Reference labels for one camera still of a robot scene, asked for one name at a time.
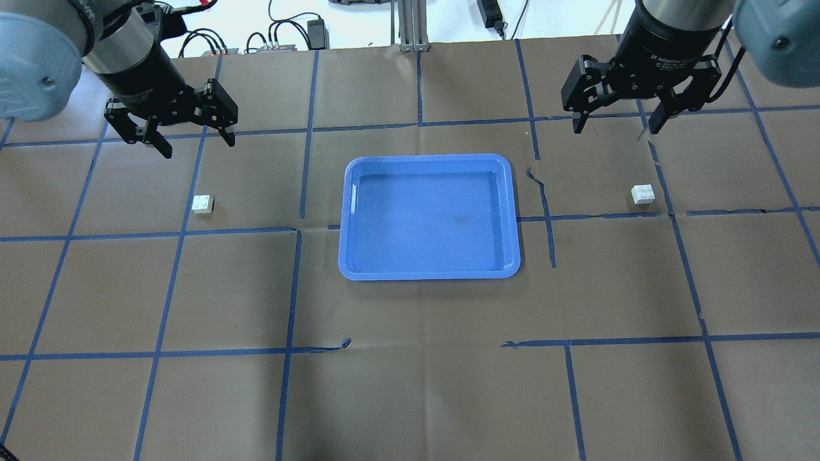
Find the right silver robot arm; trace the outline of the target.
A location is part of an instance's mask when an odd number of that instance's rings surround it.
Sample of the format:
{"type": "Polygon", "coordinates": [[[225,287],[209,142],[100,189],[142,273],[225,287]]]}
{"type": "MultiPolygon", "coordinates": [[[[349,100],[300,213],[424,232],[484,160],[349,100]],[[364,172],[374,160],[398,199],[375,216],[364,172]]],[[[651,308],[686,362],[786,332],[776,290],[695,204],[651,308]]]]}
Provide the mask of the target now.
{"type": "Polygon", "coordinates": [[[572,65],[562,107],[580,134],[602,107],[657,99],[656,134],[719,99],[744,56],[773,84],[817,87],[818,17],[817,1],[638,1],[612,58],[583,54],[572,65]]]}

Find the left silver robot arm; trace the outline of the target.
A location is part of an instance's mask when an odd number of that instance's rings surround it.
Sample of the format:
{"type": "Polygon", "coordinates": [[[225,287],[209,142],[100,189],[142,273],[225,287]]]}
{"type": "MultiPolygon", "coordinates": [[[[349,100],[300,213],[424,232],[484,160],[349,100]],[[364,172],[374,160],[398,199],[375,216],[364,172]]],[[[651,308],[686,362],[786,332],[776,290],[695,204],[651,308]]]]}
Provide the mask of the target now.
{"type": "Polygon", "coordinates": [[[162,41],[187,33],[185,15],[216,3],[170,8],[158,1],[3,1],[1,114],[41,122],[58,116],[83,67],[111,91],[104,117],[129,144],[152,146],[169,159],[159,129],[191,123],[214,129],[234,147],[238,105],[210,78],[188,85],[162,41]]]}

